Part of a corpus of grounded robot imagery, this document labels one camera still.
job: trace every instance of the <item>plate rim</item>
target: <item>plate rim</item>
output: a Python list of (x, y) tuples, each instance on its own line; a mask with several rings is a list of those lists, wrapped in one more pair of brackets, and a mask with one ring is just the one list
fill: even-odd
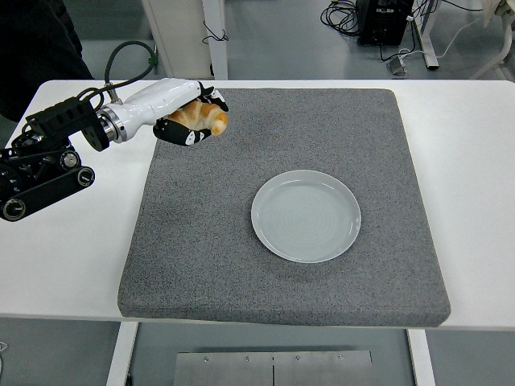
[[(279, 179), (281, 177), (284, 177), (285, 175), (290, 175), (290, 174), (299, 173), (299, 172), (300, 173), (304, 173), (304, 174), (323, 175), (326, 178), (329, 178), (330, 180), (335, 181), (336, 183), (341, 185), (351, 195), (351, 197), (353, 198), (353, 202), (356, 205), (356, 208), (357, 208), (357, 211), (358, 211), (358, 215), (359, 215), (357, 231), (356, 231), (356, 234), (354, 235), (354, 237), (352, 238), (350, 244), (347, 246), (347, 248), (343, 252), (339, 253), (336, 256), (331, 256), (331, 257), (328, 257), (328, 258), (324, 258), (323, 260), (317, 260), (317, 261), (302, 261), (300, 259), (294, 259), (294, 258), (292, 258), (292, 257), (290, 257), (288, 255), (285, 255), (284, 253), (281, 253), (281, 251), (277, 250), (271, 243), (268, 242), (268, 240), (266, 240), (266, 238), (261, 234), (261, 232), (258, 231), (258, 227), (256, 225), (257, 220), (258, 220), (257, 219), (258, 209), (256, 208), (258, 198), (260, 196), (264, 195), (266, 193), (265, 191), (270, 191), (271, 190), (271, 189), (266, 189), (266, 187), (267, 186), (269, 187), (270, 185), (272, 185), (274, 183), (274, 180), (277, 180), (277, 179)], [(253, 198), (252, 206), (250, 208), (250, 218), (251, 218), (251, 222), (252, 222), (252, 227), (253, 227), (254, 233), (256, 234), (257, 238), (261, 241), (261, 243), (263, 245), (265, 245), (265, 247), (268, 250), (270, 250), (273, 254), (275, 254), (275, 255), (277, 255), (277, 256), (285, 259), (285, 260), (293, 261), (295, 263), (302, 263), (302, 264), (323, 263), (325, 261), (330, 261), (330, 260), (333, 260), (333, 259), (337, 258), (338, 256), (343, 255), (345, 252), (348, 251), (349, 248), (351, 248), (351, 246), (356, 241), (356, 239), (357, 239), (357, 237), (358, 237), (358, 235), (360, 233), (360, 230), (361, 230), (361, 221), (362, 221), (360, 204), (357, 202), (356, 196), (347, 187), (347, 185), (345, 185), (339, 179), (337, 179), (336, 177), (333, 177), (332, 175), (329, 175), (327, 173), (323, 173), (322, 171), (311, 170), (311, 169), (297, 169), (297, 170), (285, 171), (285, 172), (283, 172), (281, 174), (275, 175), (274, 177), (272, 177), (271, 179), (269, 179), (265, 183), (263, 183), (260, 186), (260, 188), (257, 190), (257, 193), (256, 193), (256, 195)]]

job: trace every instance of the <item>table leg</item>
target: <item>table leg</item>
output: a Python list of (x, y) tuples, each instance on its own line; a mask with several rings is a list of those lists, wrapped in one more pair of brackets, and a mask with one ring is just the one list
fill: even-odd
[[(225, 31), (225, 0), (202, 0), (202, 5), (205, 22), (209, 30), (218, 38), (222, 38)], [(217, 41), (213, 38), (208, 39), (208, 41), (215, 80), (227, 80), (227, 44), (225, 41)]]
[(121, 322), (106, 386), (125, 386), (138, 322)]
[(433, 43), (431, 42), (430, 33), (433, 29), (438, 13), (440, 12), (441, 3), (442, 2), (439, 2), (438, 0), (430, 0), (428, 5), (420, 12), (420, 14), (424, 15), (418, 15), (414, 20), (415, 25), (417, 26), (420, 47), (424, 52), (426, 67), (430, 70), (435, 70), (439, 67), (435, 49), (433, 48)]
[(435, 375), (427, 346), (425, 330), (406, 330), (410, 343), (411, 363), (417, 386), (435, 386)]

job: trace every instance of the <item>black clothing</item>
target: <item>black clothing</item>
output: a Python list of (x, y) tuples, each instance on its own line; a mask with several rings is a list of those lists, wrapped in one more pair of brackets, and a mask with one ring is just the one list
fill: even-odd
[(0, 114), (12, 121), (44, 82), (93, 78), (62, 0), (5, 2), (0, 36)]

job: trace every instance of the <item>ceramic plate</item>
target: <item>ceramic plate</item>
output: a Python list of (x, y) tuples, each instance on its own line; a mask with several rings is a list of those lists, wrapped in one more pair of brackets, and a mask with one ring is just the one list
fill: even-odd
[(357, 238), (360, 207), (339, 180), (314, 170), (277, 175), (257, 192), (252, 225), (273, 253), (299, 263), (338, 257)]

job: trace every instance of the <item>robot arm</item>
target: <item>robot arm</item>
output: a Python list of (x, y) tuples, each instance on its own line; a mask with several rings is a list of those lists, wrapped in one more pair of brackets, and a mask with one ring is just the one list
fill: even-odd
[(163, 79), (125, 102), (116, 97), (97, 110), (89, 99), (73, 97), (27, 117), (12, 148), (0, 150), (0, 217), (18, 221), (91, 186), (94, 171), (81, 165), (68, 139), (78, 131), (98, 151), (109, 147), (110, 142), (129, 141), (144, 125), (154, 126), (159, 139), (178, 145), (191, 145), (206, 138), (208, 134), (202, 133), (195, 141), (184, 141), (192, 137), (191, 130), (179, 123), (159, 124), (195, 99), (228, 111), (214, 88), (204, 88), (195, 80)]
[(196, 98), (228, 111), (224, 99), (214, 88), (206, 89), (196, 80), (163, 79), (135, 93), (122, 104), (114, 102), (102, 106), (98, 117), (109, 140), (120, 143), (129, 141), (143, 125), (155, 126), (160, 118)]

